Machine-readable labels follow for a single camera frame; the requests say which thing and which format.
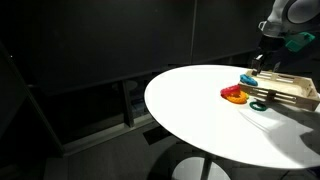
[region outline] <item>floor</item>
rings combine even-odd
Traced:
[[[44,180],[166,180],[171,179],[174,168],[182,160],[204,157],[201,150],[157,127],[157,123],[152,123],[68,158],[47,159]],[[231,167],[232,180],[278,180],[286,173],[222,158],[217,160]],[[310,178],[306,171],[290,171],[283,179],[315,178]]]

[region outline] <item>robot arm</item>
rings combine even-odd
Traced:
[[[267,21],[258,27],[263,37],[259,44],[261,53],[252,63],[255,76],[261,72],[264,61],[285,45],[286,37],[320,31],[320,0],[276,0]]]

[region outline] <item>orange toy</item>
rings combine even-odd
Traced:
[[[244,104],[247,102],[247,95],[245,92],[240,91],[240,95],[226,96],[226,99],[235,104]]]

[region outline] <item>dark floor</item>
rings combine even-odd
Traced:
[[[0,180],[42,180],[49,154],[57,152],[26,100],[0,138]]]
[[[156,127],[156,123],[147,125],[68,158],[48,159],[44,180],[166,180],[182,160],[204,156],[201,150]],[[145,138],[148,134],[152,136],[149,141]],[[219,160],[232,165],[232,180],[278,180],[286,172]],[[284,180],[312,179],[305,174],[291,171]]]

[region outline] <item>blue toy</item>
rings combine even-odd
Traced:
[[[242,74],[240,76],[240,81],[242,83],[245,83],[245,84],[248,84],[248,85],[251,85],[251,86],[258,86],[258,82],[256,80],[254,80],[252,77],[247,76],[245,74]]]

